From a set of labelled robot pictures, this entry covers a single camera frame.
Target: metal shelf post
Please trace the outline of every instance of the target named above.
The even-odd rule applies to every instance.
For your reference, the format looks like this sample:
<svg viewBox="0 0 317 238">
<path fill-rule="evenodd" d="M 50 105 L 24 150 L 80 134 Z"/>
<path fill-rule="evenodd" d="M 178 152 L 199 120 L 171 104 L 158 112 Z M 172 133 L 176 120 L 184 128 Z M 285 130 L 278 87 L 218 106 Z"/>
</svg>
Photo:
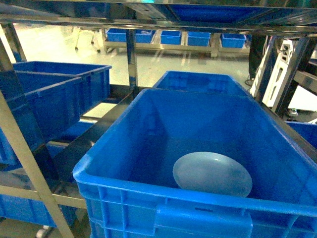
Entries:
<svg viewBox="0 0 317 238">
<path fill-rule="evenodd" d="M 15 31 L 13 23 L 1 23 L 5 37 L 8 40 L 13 56 L 17 62 L 26 61 L 24 51 Z"/>
<path fill-rule="evenodd" d="M 13 66 L 9 60 L 9 57 L 5 51 L 4 45 L 0 40 L 0 69 L 2 72 L 12 71 Z M 8 142 L 13 148 L 17 158 L 22 164 L 25 172 L 30 178 L 34 188 L 37 191 L 37 195 L 40 200 L 44 202 L 47 210 L 52 216 L 57 228 L 64 238 L 74 238 L 74 235 L 64 218 L 63 213 L 59 209 L 59 206 L 52 195 L 52 192 L 27 144 L 24 136 L 2 94 L 0 91 L 0 128 L 5 134 Z M 15 196 L 24 197 L 27 196 L 24 191 L 18 192 L 16 189 Z"/>
</svg>

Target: shelving unit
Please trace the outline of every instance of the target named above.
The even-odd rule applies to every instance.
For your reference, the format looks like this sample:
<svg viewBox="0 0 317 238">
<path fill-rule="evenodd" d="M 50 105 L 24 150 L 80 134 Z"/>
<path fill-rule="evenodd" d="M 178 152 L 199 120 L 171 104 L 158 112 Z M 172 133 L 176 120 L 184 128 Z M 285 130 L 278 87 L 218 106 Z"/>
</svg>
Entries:
<svg viewBox="0 0 317 238">
<path fill-rule="evenodd" d="M 91 7 L 102 7 L 105 4 L 109 7 L 107 12 L 100 14 L 88 11 Z M 179 6 L 193 7 L 196 13 L 206 7 L 207 10 L 213 8 L 216 11 L 231 11 L 230 14 L 224 14 L 223 17 L 202 19 L 201 17 L 188 18 L 178 12 Z M 138 19 L 136 12 L 146 16 L 145 19 Z M 238 19 L 232 19 L 233 14 L 239 16 Z M 138 74 L 135 49 L 141 47 L 135 43 L 135 29 L 169 29 L 181 31 L 201 31 L 213 32 L 211 47 L 208 52 L 212 57 L 218 53 L 232 52 L 233 49 L 220 48 L 220 33 L 238 33 L 238 34 L 259 34 L 274 35 L 284 37 L 301 38 L 298 41 L 296 51 L 290 62 L 288 69 L 288 79 L 283 85 L 284 90 L 277 100 L 274 111 L 282 116 L 285 113 L 285 105 L 290 100 L 294 87 L 301 85 L 317 94 L 317 70 L 314 64 L 308 64 L 308 60 L 317 44 L 317 4 L 313 1 L 300 0 L 279 0 L 279 1 L 196 1 L 196 0 L 100 0 L 97 2 L 86 2 L 85 0 L 23 0 L 0 2 L 0 22 L 4 28 L 5 35 L 9 41 L 13 55 L 17 61 L 26 60 L 21 44 L 19 43 L 13 23 L 32 23 L 32 24 L 51 24 L 51 25 L 72 25 L 72 26 L 92 26 L 105 28 L 128 29 L 126 33 L 127 43 L 115 44 L 104 41 L 105 48 L 127 47 L 128 68 L 129 68 L 129 86 L 111 85 L 111 93 L 108 100 L 119 102 L 116 107 L 110 110 L 103 118 L 95 123 L 88 131 L 78 137 L 69 146 L 58 155 L 58 160 L 67 159 L 68 166 L 65 168 L 65 174 L 71 176 L 73 166 L 79 159 L 92 147 L 92 145 L 101 137 L 110 127 L 116 118 L 131 103 L 133 98 L 141 90 L 138 87 Z M 267 58 L 263 68 L 263 75 L 270 68 L 269 59 L 272 46 L 270 45 Z M 168 48 L 167 45 L 148 44 L 144 49 L 160 50 L 193 50 L 205 51 L 206 48 L 180 45 L 179 48 Z M 247 54 L 247 49 L 236 49 L 237 54 Z M 12 63 L 0 41 L 0 76 L 3 80 L 18 81 L 13 71 Z M 264 82 L 260 80 L 257 85 L 255 99 L 261 104 L 262 91 L 266 88 Z M 50 212 L 57 228 L 64 238 L 82 238 L 82 224 L 75 222 L 74 227 L 69 227 L 63 217 L 58 205 L 66 205 L 86 209 L 85 200 L 79 195 L 78 188 L 72 183 L 64 182 L 67 178 L 58 181 L 58 185 L 51 190 L 41 173 L 36 157 L 47 153 L 45 145 L 41 144 L 39 148 L 32 153 L 27 145 L 20 128 L 6 103 L 4 92 L 0 93 L 0 127 L 4 131 L 8 141 L 14 149 L 20 160 L 27 179 L 31 181 L 35 190 L 25 189 L 22 185 L 9 187 L 3 184 L 0 179 L 0 194 L 18 196 L 34 200 L 43 201 Z M 298 145 L 317 162 L 317 151 L 298 133 L 291 129 L 280 117 L 272 110 L 262 105 L 264 110 L 275 120 L 297 143 Z M 6 172 L 1 172 L 1 176 L 6 176 Z M 68 191 L 68 196 L 61 195 L 58 191 Z"/>
<path fill-rule="evenodd" d="M 244 46 L 243 48 L 223 48 L 221 46 L 220 34 L 212 34 L 209 42 L 209 46 L 189 46 L 188 32 L 182 33 L 182 39 L 180 45 L 166 45 L 160 43 L 161 30 L 157 30 L 153 35 L 150 44 L 136 43 L 137 50 L 160 50 L 160 51 L 187 51 L 187 52 L 200 52 L 210 54 L 211 57 L 217 57 L 221 55 L 235 55 L 235 56 L 248 56 L 250 48 Z M 109 49 L 126 48 L 125 42 L 112 42 L 108 41 L 106 35 L 103 33 L 104 49 L 107 53 Z"/>
</svg>

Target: metal shelf frame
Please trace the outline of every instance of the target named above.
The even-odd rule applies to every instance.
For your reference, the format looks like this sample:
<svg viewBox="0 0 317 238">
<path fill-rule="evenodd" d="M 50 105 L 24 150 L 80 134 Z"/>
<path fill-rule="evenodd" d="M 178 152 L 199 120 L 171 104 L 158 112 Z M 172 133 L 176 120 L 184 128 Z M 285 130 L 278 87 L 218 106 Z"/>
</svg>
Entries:
<svg viewBox="0 0 317 238">
<path fill-rule="evenodd" d="M 21 5 L 15 6 L 14 4 L 8 5 L 10 9 L 15 10 L 18 8 L 28 10 L 32 14 L 8 14 L 8 12 L 0 13 L 0 22 L 4 28 L 5 36 L 9 41 L 10 48 L 13 52 L 14 57 L 17 61 L 26 60 L 25 54 L 15 32 L 13 23 L 33 23 L 33 24 L 51 24 L 51 25 L 72 25 L 72 26 L 92 26 L 99 27 L 101 29 L 115 27 L 128 29 L 126 33 L 127 43 L 112 45 L 110 42 L 104 42 L 105 48 L 111 47 L 126 47 L 127 48 L 127 58 L 128 58 L 128 73 L 129 73 L 129 86 L 111 85 L 111 99 L 113 101 L 119 101 L 119 103 L 110 110 L 103 118 L 101 118 L 97 123 L 95 123 L 88 131 L 83 135 L 78 137 L 75 141 L 69 144 L 65 150 L 58 154 L 57 159 L 60 161 L 65 161 L 66 158 L 70 156 L 74 158 L 72 163 L 76 163 L 79 159 L 93 146 L 93 144 L 104 134 L 104 132 L 112 125 L 112 123 L 120 116 L 120 114 L 126 109 L 126 107 L 131 103 L 134 97 L 139 93 L 141 88 L 138 86 L 138 74 L 137 74 L 137 59 L 136 59 L 136 48 L 140 45 L 135 42 L 135 29 L 169 29 L 169 30 L 180 30 L 180 31 L 201 31 L 201 32 L 214 32 L 214 37 L 211 39 L 211 49 L 209 52 L 212 57 L 216 57 L 221 51 L 232 51 L 232 49 L 225 49 L 219 47 L 220 33 L 240 33 L 240 34 L 259 34 L 259 35 L 275 35 L 284 37 L 303 37 L 299 40 L 299 47 L 296 49 L 297 53 L 293 59 L 292 66 L 289 68 L 289 77 L 287 83 L 285 84 L 283 90 L 283 95 L 280 96 L 278 105 L 276 105 L 275 112 L 279 116 L 283 114 L 283 107 L 287 104 L 289 97 L 292 94 L 292 88 L 294 82 L 309 88 L 313 92 L 317 92 L 317 72 L 316 65 L 309 65 L 308 60 L 311 56 L 313 47 L 316 46 L 317 28 L 315 26 L 299 26 L 298 24 L 276 24 L 276 25 L 257 25 L 253 24 L 252 21 L 247 19 L 241 22 L 234 23 L 211 23 L 211 22 L 185 22 L 180 21 L 172 11 L 170 11 L 170 6 L 173 4 L 187 4 L 187 5 L 222 5 L 222 6 L 236 6 L 237 2 L 240 2 L 239 6 L 244 7 L 271 7 L 267 12 L 258 15 L 257 18 L 265 17 L 272 12 L 279 11 L 279 9 L 291 9 L 297 7 L 298 9 L 305 10 L 303 14 L 295 14 L 290 17 L 281 16 L 279 21 L 274 20 L 275 23 L 285 20 L 285 22 L 292 22 L 292 19 L 298 20 L 299 17 L 305 16 L 304 20 L 301 22 L 302 25 L 316 23 L 315 14 L 317 14 L 317 5 L 314 2 L 306 1 L 299 5 L 296 0 L 253 0 L 249 1 L 250 4 L 246 4 L 244 0 L 153 0 L 151 4 L 149 1 L 145 0 L 94 0 L 94 2 L 103 3 L 123 3 L 129 7 L 127 12 L 127 19 L 116 19 L 116 18 L 92 18 L 92 17 L 69 17 L 65 15 L 55 15 L 55 12 L 48 12 L 47 14 L 43 9 L 40 9 L 40 2 L 53 2 L 56 8 L 59 3 L 75 3 L 75 2 L 86 2 L 86 0 L 23 0 L 19 3 Z M 38 5 L 38 10 L 32 8 L 32 4 Z M 156 5 L 166 6 L 166 11 L 158 11 Z M 149 11 L 147 14 L 151 19 L 136 19 L 135 11 L 140 11 L 144 9 Z M 150 48 L 160 49 L 160 50 L 170 50 L 167 45 L 161 44 L 149 44 L 144 46 L 144 49 Z M 188 50 L 188 46 L 179 46 L 177 50 Z M 192 48 L 193 51 L 200 51 L 204 49 Z M 247 54 L 244 50 L 237 50 L 237 53 Z M 268 54 L 266 62 L 269 61 L 270 54 Z M 264 64 L 263 71 L 268 69 L 268 63 Z M 12 63 L 9 60 L 7 52 L 0 40 L 0 76 L 10 75 L 10 79 L 18 80 L 16 74 L 13 71 Z M 305 141 L 298 133 L 287 126 L 280 117 L 272 112 L 272 110 L 266 108 L 261 103 L 262 95 L 260 94 L 259 88 L 265 88 L 265 85 L 259 81 L 257 86 L 257 93 L 255 99 L 259 101 L 264 110 L 271 115 L 272 119 L 278 122 L 282 128 L 302 147 L 304 152 L 306 152 L 312 159 L 317 161 L 317 150 L 312 147 L 307 141 Z M 9 143 L 13 147 L 18 159 L 20 160 L 23 168 L 27 173 L 27 179 L 34 189 L 25 189 L 25 187 L 8 186 L 3 184 L 0 180 L 0 194 L 6 194 L 11 196 L 18 196 L 23 198 L 35 199 L 43 201 L 49 210 L 53 220 L 55 221 L 57 228 L 59 229 L 61 235 L 64 238 L 79 238 L 83 237 L 81 231 L 81 224 L 76 221 L 74 227 L 69 227 L 66 220 L 63 217 L 58 205 L 67 205 L 77 208 L 86 208 L 85 200 L 80 196 L 78 188 L 73 184 L 63 182 L 62 179 L 57 181 L 58 186 L 54 190 L 51 190 L 44 178 L 38 164 L 36 163 L 35 157 L 37 156 L 34 152 L 32 153 L 28 147 L 18 124 L 10 111 L 8 104 L 5 101 L 3 92 L 0 91 L 0 127 L 5 133 Z M 0 173 L 1 176 L 7 176 L 7 173 Z"/>
</svg>

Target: blue plastic crate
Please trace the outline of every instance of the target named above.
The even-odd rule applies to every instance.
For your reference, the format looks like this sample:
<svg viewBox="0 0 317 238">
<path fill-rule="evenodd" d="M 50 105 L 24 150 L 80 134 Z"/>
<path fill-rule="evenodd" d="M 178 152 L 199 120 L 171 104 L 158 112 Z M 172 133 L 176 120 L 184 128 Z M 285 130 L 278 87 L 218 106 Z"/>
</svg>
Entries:
<svg viewBox="0 0 317 238">
<path fill-rule="evenodd" d="M 235 23 L 267 11 L 264 7 L 207 6 L 207 5 L 170 5 L 181 21 L 209 23 Z"/>
<path fill-rule="evenodd" d="M 48 144 L 48 149 L 52 157 L 64 148 L 65 146 Z M 27 181 L 23 176 L 20 176 L 18 174 L 19 173 L 16 174 L 16 172 L 14 171 L 8 173 L 8 177 L 12 176 L 11 178 L 9 178 L 10 182 L 25 184 L 26 187 L 29 186 L 30 188 L 33 188 L 30 181 Z M 72 225 L 74 219 L 76 218 L 76 208 L 67 206 L 60 206 L 60 208 L 69 225 Z M 56 224 L 50 216 L 44 203 L 32 199 L 0 195 L 0 217 L 56 227 Z"/>
<path fill-rule="evenodd" d="M 155 31 L 150 30 L 136 30 L 136 42 L 137 43 L 151 43 Z"/>
<path fill-rule="evenodd" d="M 79 121 L 80 77 L 31 72 L 16 74 L 46 142 Z M 14 104 L 15 100 L 17 98 L 9 100 L 8 104 Z"/>
<path fill-rule="evenodd" d="M 107 32 L 108 40 L 115 42 L 127 42 L 126 30 L 112 28 Z M 136 42 L 137 43 L 150 43 L 155 31 L 151 30 L 136 30 Z"/>
<path fill-rule="evenodd" d="M 79 100 L 81 114 L 89 111 L 110 94 L 109 65 L 30 61 L 13 64 L 16 71 L 50 73 L 81 77 Z"/>
<path fill-rule="evenodd" d="M 153 88 L 251 97 L 239 83 L 225 74 L 167 71 Z"/>
<path fill-rule="evenodd" d="M 208 46 L 210 40 L 210 33 L 206 32 L 188 32 L 189 46 Z"/>
<path fill-rule="evenodd" d="M 182 33 L 180 31 L 162 31 L 160 42 L 168 45 L 180 45 Z"/>
<path fill-rule="evenodd" d="M 224 154 L 247 198 L 183 190 L 181 156 Z M 317 234 L 317 165 L 250 97 L 143 90 L 73 170 L 92 238 L 281 238 Z"/>
<path fill-rule="evenodd" d="M 251 41 L 251 40 L 252 40 L 252 35 L 246 35 L 246 39 L 247 39 L 248 41 Z"/>
<path fill-rule="evenodd" d="M 302 122 L 286 122 L 291 128 L 297 131 L 305 140 L 317 149 L 317 125 Z"/>
<path fill-rule="evenodd" d="M 88 130 L 93 123 L 91 122 L 83 122 L 79 121 L 75 125 L 71 126 L 65 132 L 63 132 L 58 138 L 66 141 L 73 141 L 78 136 L 82 135 L 86 130 Z M 64 146 L 51 146 L 47 144 L 49 153 L 52 157 L 57 155 L 61 150 L 63 150 Z M 20 165 L 17 156 L 15 155 L 12 147 L 10 146 L 8 140 L 6 139 L 4 133 L 0 128 L 0 164 L 8 164 L 8 165 Z"/>
<path fill-rule="evenodd" d="M 243 48 L 246 36 L 241 34 L 222 34 L 221 43 L 224 48 Z"/>
<path fill-rule="evenodd" d="M 10 95 L 6 98 L 17 120 L 20 121 L 24 138 L 33 151 L 37 148 L 37 138 L 32 119 L 25 114 L 30 106 L 45 142 L 76 124 L 80 118 L 79 89 L 81 78 L 53 74 L 17 72 L 29 105 L 20 106 L 23 96 Z M 16 165 L 17 157 L 3 131 L 0 129 L 0 163 Z"/>
</svg>

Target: floor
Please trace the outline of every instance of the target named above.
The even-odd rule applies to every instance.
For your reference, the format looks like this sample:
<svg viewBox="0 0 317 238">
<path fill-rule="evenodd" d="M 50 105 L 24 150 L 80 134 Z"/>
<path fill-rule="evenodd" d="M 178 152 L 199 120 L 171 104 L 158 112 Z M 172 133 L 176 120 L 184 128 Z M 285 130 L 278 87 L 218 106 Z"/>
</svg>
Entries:
<svg viewBox="0 0 317 238">
<path fill-rule="evenodd" d="M 82 33 L 79 39 L 78 52 L 75 51 L 77 29 L 67 26 L 16 25 L 17 34 L 28 61 L 45 60 L 56 62 L 78 62 L 112 65 L 110 83 L 128 85 L 127 55 L 125 49 L 106 54 L 101 48 L 97 53 L 88 33 Z M 14 57 L 8 43 L 0 30 L 0 37 L 5 44 L 12 62 Z M 99 33 L 99 44 L 102 36 Z M 211 59 L 204 54 L 184 52 L 138 52 L 137 65 L 139 86 L 152 87 L 167 70 L 222 73 L 232 75 L 243 87 L 248 76 L 246 58 L 226 57 Z M 88 113 L 88 116 L 102 117 L 113 105 L 101 104 Z M 6 219 L 0 223 L 0 238 L 34 238 L 41 226 Z M 60 238 L 55 230 L 50 238 Z"/>
</svg>

